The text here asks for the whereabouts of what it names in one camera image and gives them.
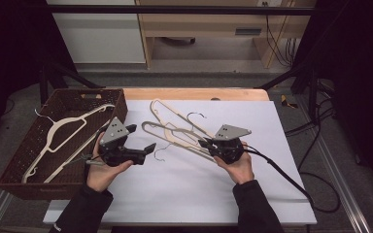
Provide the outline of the grey plastic clothes hanger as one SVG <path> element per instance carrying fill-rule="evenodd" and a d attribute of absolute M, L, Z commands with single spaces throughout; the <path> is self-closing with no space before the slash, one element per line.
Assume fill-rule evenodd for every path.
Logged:
<path fill-rule="evenodd" d="M 144 121 L 141 126 L 148 134 L 166 141 L 172 146 L 188 150 L 211 160 L 210 154 L 199 146 L 198 141 L 204 138 L 211 138 L 213 134 L 193 122 L 189 116 L 177 114 L 177 117 L 182 119 L 187 126 L 181 127 L 172 122 L 164 122 L 162 120 L 158 122 Z"/>

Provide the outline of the wooden table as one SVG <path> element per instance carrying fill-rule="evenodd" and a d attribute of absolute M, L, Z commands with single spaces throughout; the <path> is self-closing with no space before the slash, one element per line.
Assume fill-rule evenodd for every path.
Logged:
<path fill-rule="evenodd" d="M 269 101 L 267 92 L 254 88 L 125 88 L 127 100 Z"/>

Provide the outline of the white cabinet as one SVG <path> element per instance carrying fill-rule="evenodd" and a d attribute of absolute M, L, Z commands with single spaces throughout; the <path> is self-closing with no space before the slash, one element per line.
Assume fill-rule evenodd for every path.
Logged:
<path fill-rule="evenodd" d="M 53 14 L 75 63 L 145 63 L 136 14 Z"/>

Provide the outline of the beige plastic clothes hanger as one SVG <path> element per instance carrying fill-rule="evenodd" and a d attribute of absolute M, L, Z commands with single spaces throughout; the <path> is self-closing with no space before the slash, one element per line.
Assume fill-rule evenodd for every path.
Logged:
<path fill-rule="evenodd" d="M 167 102 L 162 101 L 160 99 L 153 99 L 150 103 L 150 111 L 153 114 L 154 118 L 156 119 L 156 122 L 159 120 L 162 120 L 164 122 L 172 122 L 176 124 L 177 126 L 185 127 L 187 124 L 177 117 L 177 114 L 181 114 L 178 110 L 170 106 Z M 190 116 L 196 115 L 196 112 L 190 112 L 187 115 L 183 116 Z"/>

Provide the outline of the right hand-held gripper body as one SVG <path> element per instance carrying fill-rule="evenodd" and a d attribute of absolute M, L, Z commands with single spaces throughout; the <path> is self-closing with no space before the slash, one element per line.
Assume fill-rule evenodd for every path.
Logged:
<path fill-rule="evenodd" d="M 226 164 L 231 164 L 238 161 L 244 152 L 240 138 L 251 133 L 250 129 L 224 124 L 214 138 L 208 139 L 209 142 L 212 142 L 212 145 L 207 147 L 216 150 L 217 155 L 212 156 L 218 156 Z"/>

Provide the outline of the light wooden desk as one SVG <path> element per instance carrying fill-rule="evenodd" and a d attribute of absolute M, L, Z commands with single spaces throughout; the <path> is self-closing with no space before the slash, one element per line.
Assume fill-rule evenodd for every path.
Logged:
<path fill-rule="evenodd" d="M 134 0 L 138 6 L 314 7 L 317 0 Z M 301 39 L 308 16 L 140 14 L 142 35 L 167 37 L 247 37 L 254 40 L 265 68 L 284 51 L 284 39 Z"/>

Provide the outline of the brown woven plastic basket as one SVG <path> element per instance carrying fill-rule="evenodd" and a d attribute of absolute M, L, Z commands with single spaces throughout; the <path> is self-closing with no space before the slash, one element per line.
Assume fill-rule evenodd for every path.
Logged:
<path fill-rule="evenodd" d="M 76 159 L 91 153 L 96 132 L 127 114 L 121 89 L 58 89 L 37 113 L 0 178 L 0 188 L 23 200 L 70 199 L 84 182 Z"/>

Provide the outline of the yellow and black clamp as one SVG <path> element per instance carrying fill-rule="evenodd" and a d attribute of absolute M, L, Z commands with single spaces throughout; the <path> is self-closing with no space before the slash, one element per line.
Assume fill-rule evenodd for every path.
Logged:
<path fill-rule="evenodd" d="M 285 95 L 281 95 L 281 104 L 284 107 L 289 107 L 293 109 L 297 109 L 298 105 L 294 103 L 290 103 Z"/>

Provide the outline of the person's right hand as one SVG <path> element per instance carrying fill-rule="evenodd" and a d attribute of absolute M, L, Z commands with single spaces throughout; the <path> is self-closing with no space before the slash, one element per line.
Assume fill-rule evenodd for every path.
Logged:
<path fill-rule="evenodd" d="M 215 156 L 214 159 L 217 165 L 224 169 L 235 183 L 243 184 L 255 179 L 252 158 L 246 151 L 242 153 L 238 161 L 231 164 L 226 164 L 218 156 Z"/>

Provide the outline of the white paper sheet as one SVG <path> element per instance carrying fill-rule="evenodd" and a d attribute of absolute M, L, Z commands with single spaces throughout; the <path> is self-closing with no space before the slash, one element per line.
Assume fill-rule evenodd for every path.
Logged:
<path fill-rule="evenodd" d="M 258 153 L 254 174 L 285 226 L 316 223 L 295 167 L 275 105 L 271 101 L 164 100 L 193 122 L 215 133 L 224 124 L 250 129 L 244 140 Z M 150 101 L 131 100 L 127 123 L 156 122 Z M 126 144 L 141 149 L 156 143 L 143 165 L 117 176 L 109 189 L 114 201 L 103 216 L 110 225 L 232 225 L 238 210 L 234 186 L 214 162 L 138 129 Z"/>

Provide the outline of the black metal stand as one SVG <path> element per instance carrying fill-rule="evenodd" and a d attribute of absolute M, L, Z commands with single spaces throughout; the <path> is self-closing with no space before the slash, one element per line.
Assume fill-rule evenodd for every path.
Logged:
<path fill-rule="evenodd" d="M 293 94 L 300 94 L 306 88 L 309 88 L 308 117 L 312 121 L 318 121 L 316 101 L 319 79 L 314 65 L 310 62 L 301 62 L 300 64 L 292 67 L 274 80 L 262 84 L 261 86 L 257 86 L 256 89 L 268 90 L 275 85 L 286 81 L 289 78 L 295 78 L 292 86 L 290 87 L 290 90 Z"/>
<path fill-rule="evenodd" d="M 49 83 L 54 85 L 56 88 L 67 88 L 68 85 L 62 79 L 52 79 L 48 73 L 55 71 L 60 73 L 61 76 L 67 76 L 78 83 L 83 84 L 88 88 L 101 88 L 101 85 L 96 83 L 92 83 L 89 80 L 85 79 L 84 77 L 80 76 L 77 72 L 74 72 L 62 65 L 54 62 L 44 63 L 39 74 L 39 86 L 40 86 L 40 98 L 41 104 L 44 105 L 46 101 L 49 99 Z"/>

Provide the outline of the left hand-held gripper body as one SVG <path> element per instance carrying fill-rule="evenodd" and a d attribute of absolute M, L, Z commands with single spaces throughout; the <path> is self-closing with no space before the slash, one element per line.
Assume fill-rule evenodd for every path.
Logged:
<path fill-rule="evenodd" d="M 116 167 L 128 160 L 134 165 L 144 164 L 147 155 L 144 150 L 129 149 L 124 145 L 129 134 L 126 126 L 115 116 L 99 143 L 99 153 L 108 166 Z"/>

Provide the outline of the black horizontal metal bar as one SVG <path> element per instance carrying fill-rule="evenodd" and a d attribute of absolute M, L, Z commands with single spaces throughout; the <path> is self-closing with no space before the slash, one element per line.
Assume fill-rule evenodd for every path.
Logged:
<path fill-rule="evenodd" d="M 65 14 L 181 14 L 181 15 L 266 15 L 312 16 L 316 8 L 224 7 L 224 6 L 127 6 L 127 5 L 47 5 L 52 13 Z"/>

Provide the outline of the black curtain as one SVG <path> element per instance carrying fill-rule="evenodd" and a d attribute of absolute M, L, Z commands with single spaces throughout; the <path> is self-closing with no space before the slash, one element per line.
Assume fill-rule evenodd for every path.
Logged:
<path fill-rule="evenodd" d="M 75 69 L 52 13 L 26 8 L 47 4 L 47 0 L 0 0 L 0 118 L 10 95 L 39 79 L 41 64 L 33 46 L 23 39 L 22 22 L 55 62 L 71 71 Z"/>
<path fill-rule="evenodd" d="M 312 16 L 295 61 L 320 45 L 316 73 L 333 81 L 334 106 L 352 145 L 373 171 L 373 0 L 317 0 L 324 13 Z"/>

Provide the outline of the white plastic clothes hanger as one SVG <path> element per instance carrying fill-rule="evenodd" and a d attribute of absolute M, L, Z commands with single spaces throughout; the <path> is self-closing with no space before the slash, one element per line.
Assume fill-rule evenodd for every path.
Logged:
<path fill-rule="evenodd" d="M 62 148 L 68 141 L 70 141 L 78 132 L 80 132 L 86 125 L 87 125 L 87 118 L 96 114 L 105 112 L 108 108 L 113 108 L 113 104 L 104 104 L 100 107 L 96 107 L 93 110 L 81 115 L 81 116 L 70 116 L 63 118 L 61 120 L 55 121 L 49 116 L 47 116 L 47 119 L 49 119 L 52 122 L 52 126 L 50 127 L 47 137 L 46 137 L 46 144 L 41 149 L 37 157 L 34 159 L 34 161 L 31 163 L 31 165 L 27 168 L 25 173 L 22 176 L 21 182 L 27 183 L 28 179 L 35 175 L 37 170 L 37 165 L 39 164 L 40 160 L 44 157 L 44 155 L 47 152 L 57 152 L 60 148 Z M 80 122 L 81 125 L 78 129 L 76 129 L 73 133 L 71 133 L 62 143 L 60 143 L 56 148 L 51 148 L 51 143 L 55 137 L 56 132 L 61 129 L 62 127 L 74 123 L 74 122 Z"/>

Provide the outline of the person's left hand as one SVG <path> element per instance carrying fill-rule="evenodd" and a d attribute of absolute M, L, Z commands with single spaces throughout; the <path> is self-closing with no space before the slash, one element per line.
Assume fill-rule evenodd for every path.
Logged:
<path fill-rule="evenodd" d="M 90 165 L 86 184 L 94 191 L 103 192 L 109 187 L 117 175 L 126 171 L 132 164 L 133 162 L 128 160 L 116 167 L 110 167 L 106 164 Z"/>

